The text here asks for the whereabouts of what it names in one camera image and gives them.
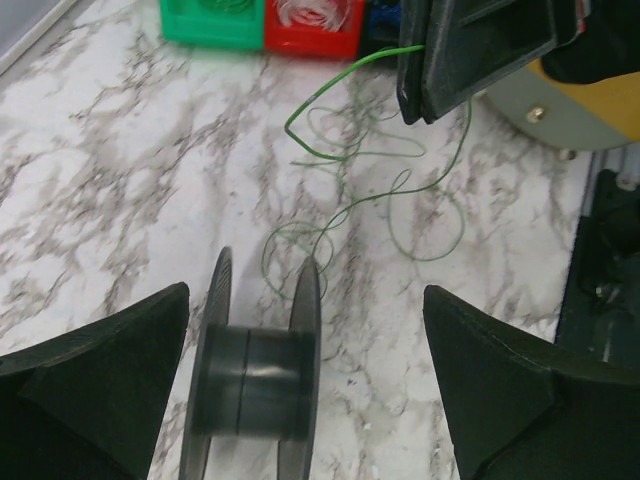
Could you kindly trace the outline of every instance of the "green wire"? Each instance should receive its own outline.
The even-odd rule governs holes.
[[[412,195],[412,194],[418,194],[418,193],[422,193],[422,192],[426,192],[428,190],[435,190],[438,188],[439,184],[447,177],[447,175],[449,175],[449,173],[451,172],[451,170],[453,169],[453,167],[455,166],[455,164],[458,161],[458,158],[460,157],[460,153],[462,151],[462,147],[464,145],[464,141],[467,137],[467,134],[469,132],[469,127],[471,125],[471,116],[472,116],[472,107],[471,107],[471,102],[467,103],[467,115],[466,115],[466,123],[465,123],[465,128],[464,131],[462,133],[462,137],[460,139],[460,142],[458,143],[458,147],[456,149],[456,152],[453,156],[453,158],[451,159],[451,161],[446,165],[446,167],[444,168],[444,170],[442,171],[442,173],[431,183],[426,184],[426,185],[422,185],[418,188],[414,188],[414,189],[407,189],[407,190],[402,190],[402,187],[404,187],[404,185],[409,181],[409,178],[411,177],[411,170],[409,169],[405,169],[403,171],[401,171],[396,178],[394,179],[393,183],[392,183],[392,187],[389,191],[387,192],[382,192],[382,193],[378,193],[378,194],[374,194],[374,195],[369,195],[367,197],[363,197],[363,198],[355,198],[354,195],[351,195],[348,191],[348,185],[346,184],[346,182],[343,179],[343,175],[342,173],[344,173],[345,171],[345,167],[347,164],[347,161],[349,159],[354,158],[355,156],[359,156],[359,155],[385,155],[387,157],[405,157],[405,158],[417,158],[417,157],[421,157],[422,155],[424,155],[426,153],[426,148],[420,143],[417,142],[416,140],[412,139],[412,138],[408,138],[408,137],[402,137],[402,136],[398,136],[398,135],[393,135],[390,133],[386,133],[383,132],[377,128],[375,128],[373,126],[374,123],[381,121],[381,120],[386,120],[389,118],[393,118],[392,117],[387,117],[387,118],[378,118],[375,117],[370,109],[368,108],[363,108],[362,111],[364,111],[364,119],[356,119],[356,123],[357,126],[361,127],[364,131],[363,134],[358,135],[358,137],[355,140],[352,140],[350,143],[347,144],[340,144],[337,142],[333,142],[331,140],[329,140],[328,138],[326,138],[319,130],[315,129],[313,127],[313,122],[311,121],[310,115],[313,111],[324,111],[324,112],[329,112],[335,115],[339,115],[339,116],[346,116],[344,114],[344,112],[339,112],[339,111],[335,111],[332,109],[328,109],[328,108],[324,108],[324,107],[315,107],[313,109],[311,109],[308,112],[307,115],[307,119],[309,121],[309,125],[311,127],[311,131],[316,135],[316,137],[320,140],[322,140],[323,142],[325,142],[328,145],[331,146],[335,146],[335,147],[340,147],[343,150],[348,151],[348,153],[344,154],[344,155],[331,155],[331,154],[327,154],[327,153],[322,153],[319,152],[315,149],[313,149],[310,145],[308,145],[304,140],[302,140],[298,135],[296,135],[295,132],[293,132],[291,130],[291,125],[293,124],[293,122],[295,122],[300,115],[302,115],[302,113],[307,110],[309,108],[309,106],[318,99],[318,97],[320,97],[322,94],[324,94],[327,90],[329,90],[330,88],[334,87],[338,82],[340,82],[341,80],[343,80],[345,77],[347,77],[348,75],[350,75],[351,73],[353,73],[355,70],[357,70],[358,68],[360,68],[363,65],[369,64],[375,60],[378,60],[380,58],[383,57],[388,57],[388,56],[392,56],[392,55],[400,55],[400,54],[406,54],[406,53],[411,53],[411,52],[417,52],[420,50],[423,50],[424,46],[421,45],[417,45],[417,46],[413,46],[413,47],[406,47],[406,48],[396,48],[396,49],[390,49],[390,50],[384,50],[378,53],[374,53],[373,55],[369,55],[367,57],[362,58],[361,60],[358,60],[357,62],[355,62],[353,65],[351,65],[349,68],[347,68],[345,71],[343,71],[342,73],[338,74],[335,78],[333,78],[332,80],[330,80],[329,82],[327,82],[325,85],[323,85],[322,87],[320,87],[320,89],[318,89],[318,91],[316,91],[311,97],[309,97],[302,105],[300,105],[300,107],[298,107],[296,109],[296,111],[289,117],[289,119],[286,121],[285,126],[284,126],[284,130],[287,133],[287,135],[289,135],[294,141],[296,141],[296,143],[298,143],[302,148],[304,148],[307,152],[311,153],[314,157],[323,159],[324,162],[314,162],[314,163],[310,163],[310,162],[292,162],[292,164],[294,165],[300,165],[300,166],[304,166],[304,167],[308,167],[308,168],[315,168],[318,169],[322,172],[325,173],[330,173],[335,175],[336,181],[339,185],[340,191],[346,193],[347,197],[350,200],[350,203],[348,205],[346,205],[345,207],[343,207],[342,209],[340,209],[338,211],[338,213],[336,213],[335,215],[333,215],[333,217],[331,217],[331,219],[324,225],[324,226],[318,226],[315,225],[311,222],[305,222],[305,221],[300,221],[300,220],[292,220],[289,221],[279,227],[277,227],[270,235],[269,237],[267,237],[267,240],[265,241],[264,244],[264,248],[262,251],[262,258],[261,258],[261,273],[262,276],[265,280],[265,282],[267,283],[267,285],[269,286],[269,288],[271,290],[273,290],[276,294],[278,294],[281,298],[283,299],[290,299],[290,297],[286,296],[283,292],[283,289],[281,287],[278,287],[277,285],[275,285],[272,281],[271,278],[269,277],[269,266],[271,263],[271,255],[273,252],[270,252],[269,246],[271,244],[272,241],[275,240],[276,237],[280,237],[284,240],[286,240],[289,244],[289,247],[297,247],[300,248],[304,253],[306,253],[307,255],[310,256],[314,256],[318,251],[318,248],[321,244],[321,242],[325,241],[328,244],[329,247],[329,257],[327,259],[327,261],[323,264],[323,265],[319,265],[318,266],[318,271],[321,274],[322,277],[322,292],[321,295],[324,296],[324,294],[326,293],[327,290],[327,277],[326,277],[326,270],[328,269],[328,267],[331,265],[334,255],[335,255],[335,245],[333,243],[333,241],[331,240],[331,238],[327,235],[328,232],[330,232],[331,230],[335,230],[336,228],[340,227],[342,224],[344,224],[344,222],[347,220],[348,218],[348,214],[351,210],[353,210],[356,206],[360,205],[361,203],[365,203],[365,202],[372,202],[372,201],[376,201],[376,200],[380,200],[382,198],[386,198],[387,199],[387,209],[386,209],[386,213],[387,213],[387,228],[389,230],[389,236],[391,237],[391,241],[393,242],[393,244],[395,245],[395,247],[398,249],[398,251],[400,253],[402,253],[404,256],[406,256],[407,258],[413,260],[413,261],[417,261],[417,262],[432,262],[435,260],[439,260],[442,259],[444,257],[446,257],[447,255],[449,255],[451,252],[453,252],[453,250],[455,250],[455,248],[458,246],[458,244],[460,243],[460,241],[462,240],[463,236],[464,236],[464,232],[465,232],[465,221],[464,221],[464,211],[462,209],[462,207],[460,206],[460,204],[455,200],[455,198],[453,197],[453,195],[449,192],[443,192],[445,197],[447,198],[447,200],[449,202],[451,202],[453,204],[453,206],[456,208],[458,215],[460,217],[460,231],[458,233],[458,235],[456,236],[456,238],[453,240],[453,242],[451,243],[451,245],[449,245],[442,253],[432,256],[432,257],[417,257],[416,255],[414,255],[413,253],[411,253],[410,251],[408,251],[406,248],[404,248],[400,242],[398,241],[395,231],[393,229],[393,222],[392,222],[392,214],[391,214],[391,201],[392,198],[397,196],[397,195]],[[359,97],[358,92],[356,91],[354,94],[354,105],[356,107],[356,109],[358,109],[359,107],[362,107],[361,105],[362,103],[362,99]],[[382,136],[386,136],[389,138],[395,138],[398,140],[402,140],[408,143],[412,143],[414,145],[416,145],[417,147],[419,147],[419,149],[421,150],[421,153],[419,154],[401,154],[401,153],[391,153],[391,152],[363,152],[360,151],[360,146],[362,144],[362,142],[364,141],[364,139],[368,136],[369,133],[377,133],[378,135],[382,135]],[[327,170],[326,167],[329,166],[337,166],[338,169],[336,172],[331,172],[329,170]],[[303,238],[308,238],[309,236],[316,236],[315,237],[315,241],[311,243],[311,245],[307,245],[305,243],[302,242],[301,239]]]

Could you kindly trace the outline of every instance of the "black plastic part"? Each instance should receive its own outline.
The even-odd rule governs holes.
[[[427,22],[431,0],[402,0],[401,47],[423,45],[427,36]],[[424,52],[398,56],[397,97],[402,118],[413,125],[422,118],[422,71]]]
[[[188,318],[174,285],[0,358],[0,477],[146,479]]]
[[[422,75],[425,120],[442,117],[555,45],[551,0],[434,1]]]
[[[542,58],[545,73],[554,80],[590,84],[640,71],[640,2],[591,1],[584,33]]]
[[[573,42],[580,34],[583,17],[578,5],[581,2],[582,0],[552,0],[557,47]]]
[[[640,371],[640,189],[603,170],[580,217],[556,343]]]
[[[320,289],[305,261],[289,330],[227,325],[231,250],[211,282],[196,352],[180,465],[181,480],[204,476],[212,436],[279,441],[278,479],[309,477],[320,368]]]
[[[461,480],[629,480],[640,373],[575,354],[427,287],[424,320]]]

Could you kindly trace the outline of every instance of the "green plastic bin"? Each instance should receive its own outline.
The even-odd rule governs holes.
[[[243,1],[238,11],[233,0],[160,0],[162,33],[167,40],[205,47],[262,49],[265,0]]]

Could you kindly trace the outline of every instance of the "yellow object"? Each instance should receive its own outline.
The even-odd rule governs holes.
[[[640,142],[640,72],[577,85],[548,77],[540,60],[529,69],[629,140]]]

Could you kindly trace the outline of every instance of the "spool hub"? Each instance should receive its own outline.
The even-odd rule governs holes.
[[[307,480],[320,374],[320,289],[305,260],[288,330],[228,325],[231,249],[213,274],[187,405],[179,480],[202,480],[211,437],[278,441],[278,480]]]

